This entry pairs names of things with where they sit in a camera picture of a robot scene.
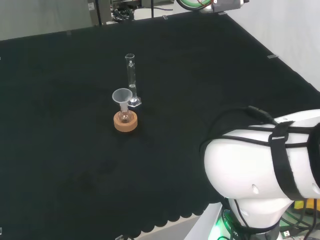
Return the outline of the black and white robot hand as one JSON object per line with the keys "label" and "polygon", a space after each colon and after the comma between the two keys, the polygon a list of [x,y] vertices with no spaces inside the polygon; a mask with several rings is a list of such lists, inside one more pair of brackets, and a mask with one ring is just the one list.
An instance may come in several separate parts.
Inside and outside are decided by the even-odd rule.
{"label": "black and white robot hand", "polygon": [[249,3],[250,0],[213,0],[209,6],[201,9],[201,13],[220,13],[240,9],[244,4]]}

